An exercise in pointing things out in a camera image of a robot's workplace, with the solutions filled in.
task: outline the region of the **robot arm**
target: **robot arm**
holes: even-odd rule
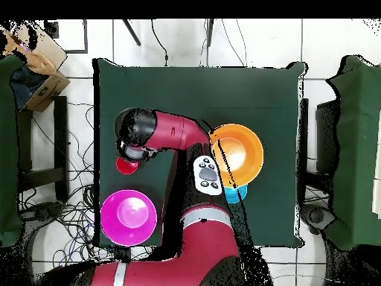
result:
[[[127,109],[115,120],[119,155],[131,162],[153,158],[166,149],[185,150],[209,144],[209,138],[192,119],[149,109]]]
[[[263,265],[263,259],[251,247],[237,245],[220,172],[202,128],[182,116],[128,109],[117,117],[115,135],[119,155],[130,162],[174,150],[162,244],[146,261],[101,264],[71,286],[243,286],[240,252],[247,262]],[[258,272],[259,286],[272,286],[268,268]]]

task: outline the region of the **dark green tablecloth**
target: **dark green tablecloth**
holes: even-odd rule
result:
[[[22,227],[17,214],[17,147],[16,106],[10,88],[12,73],[24,63],[16,56],[0,60],[0,241],[13,246]]]
[[[133,175],[115,167],[114,120],[129,107],[159,109],[212,127],[242,124],[264,147],[264,165],[243,201],[254,244],[298,247],[294,236],[298,78],[290,69],[124,68],[97,60],[100,84],[100,203],[127,188],[146,194],[161,211],[171,153],[158,154]],[[145,244],[159,244],[161,224]],[[110,241],[101,233],[100,245]]]
[[[333,177],[333,211],[337,220],[326,229],[340,249],[359,244],[381,246],[381,220],[372,212],[374,171],[381,110],[381,67],[357,56],[343,59],[329,81],[340,98],[337,124],[339,164]]]

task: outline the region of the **pink bowl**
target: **pink bowl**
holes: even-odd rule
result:
[[[104,234],[120,246],[145,242],[156,227],[157,214],[152,201],[143,193],[122,190],[111,194],[100,209]]]

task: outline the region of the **wire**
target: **wire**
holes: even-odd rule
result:
[[[68,102],[68,104],[71,104],[71,105],[75,105],[75,106],[79,106],[79,105],[88,105],[89,107],[93,107],[94,104],[88,104],[88,103],[71,103],[71,102]]]
[[[207,20],[207,19],[205,19],[205,21],[204,21],[205,39],[204,39],[204,42],[202,43],[201,56],[199,57],[199,67],[201,66],[202,52],[204,51],[204,45],[205,45],[206,40],[208,39],[207,31],[206,31],[206,27],[205,27],[206,20]]]
[[[235,21],[237,22],[238,30],[240,30],[240,33],[241,33],[241,37],[242,37],[242,41],[243,41],[243,46],[245,47],[245,63],[246,63],[246,67],[247,67],[247,51],[246,51],[245,39],[243,38],[240,25],[238,24],[238,19],[235,19]]]
[[[275,280],[275,279],[279,279],[279,278],[286,277],[286,276],[310,277],[310,278],[322,279],[322,280],[329,281],[329,282],[334,282],[334,283],[344,283],[344,282],[341,282],[341,281],[335,281],[333,279],[326,279],[325,277],[321,277],[321,276],[305,276],[305,275],[302,275],[302,274],[284,274],[282,276],[273,277],[272,279]]]
[[[43,129],[40,127],[40,125],[37,123],[36,119],[34,117],[32,117],[32,119],[34,120],[34,122],[36,123],[37,127],[41,130],[41,132],[45,135],[45,137],[49,140],[50,143],[53,144],[53,146],[58,149],[59,152],[61,152],[61,154],[69,161],[69,163],[73,166],[73,168],[75,169],[76,172],[78,172],[78,170],[75,168],[75,166],[73,165],[73,162],[71,162],[71,160],[51,141],[51,139],[49,138],[48,135],[46,135],[46,133],[43,131]]]
[[[326,199],[327,197],[320,197],[320,196],[318,196],[317,193],[315,193],[313,190],[311,190],[311,189],[309,189],[309,188],[306,188],[306,189],[307,189],[308,191],[310,191],[312,194],[316,195],[316,196],[318,197],[318,200],[321,200],[323,203],[325,203],[325,204],[328,205],[328,203],[324,200],[324,199]]]
[[[155,35],[156,40],[158,41],[159,45],[160,45],[161,48],[163,48],[164,51],[165,51],[165,65],[164,65],[164,66],[167,67],[167,60],[168,60],[167,49],[164,48],[164,46],[160,43],[158,37],[156,36],[155,30],[154,30],[154,28],[153,28],[153,19],[151,19],[151,26],[152,26],[152,32],[153,32],[153,35]]]
[[[245,65],[243,64],[243,61],[240,59],[240,56],[238,56],[237,52],[235,51],[233,45],[232,45],[231,42],[230,42],[230,39],[229,39],[229,36],[228,36],[228,32],[226,31],[225,23],[223,22],[223,19],[222,19],[222,25],[223,25],[223,29],[225,30],[226,38],[228,39],[228,42],[229,42],[231,48],[233,48],[233,51],[234,51],[234,53],[237,55],[237,57],[238,57],[238,59],[240,60],[240,62],[242,63],[242,66],[245,66]]]

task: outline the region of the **floor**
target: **floor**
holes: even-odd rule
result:
[[[335,98],[333,90],[324,81],[334,76],[341,58],[347,54],[361,54],[373,64],[381,63],[381,36],[378,32],[381,21],[361,19],[239,19],[246,51],[248,67],[283,68],[291,62],[303,61],[308,65],[304,76],[304,97],[310,99],[308,169],[316,164],[317,104]],[[201,48],[205,41],[204,19],[158,19],[154,27],[162,45],[167,49],[169,66],[206,66],[206,53]],[[84,49],[83,26],[79,20],[59,21],[61,37],[57,42],[65,50]],[[153,36],[150,20],[131,20],[131,26],[142,42],[138,47],[122,20],[87,20],[87,54],[69,54],[60,71],[71,83],[62,95],[68,97],[68,128],[71,132],[70,189],[93,182],[91,172],[83,172],[76,178],[75,170],[83,170],[82,159],[92,164],[94,151],[91,146],[94,134],[92,58],[103,57],[121,66],[163,66],[164,52]],[[237,55],[245,63],[245,50],[235,19],[216,19],[212,43],[209,50],[209,66],[239,66],[240,60],[229,45],[228,38]],[[51,168],[54,165],[52,143],[46,136],[54,137],[52,104],[43,113],[34,113],[41,129],[33,125],[33,168]],[[39,188],[31,200],[35,203],[54,201],[54,186]],[[71,204],[79,203],[82,197],[76,194]],[[300,249],[261,248],[269,264],[275,286],[322,286],[325,273],[325,252],[320,236],[311,235],[300,223],[300,236],[305,245]],[[52,223],[37,235],[33,247],[33,270],[42,273],[57,266],[63,259],[63,252],[71,237],[65,227]]]

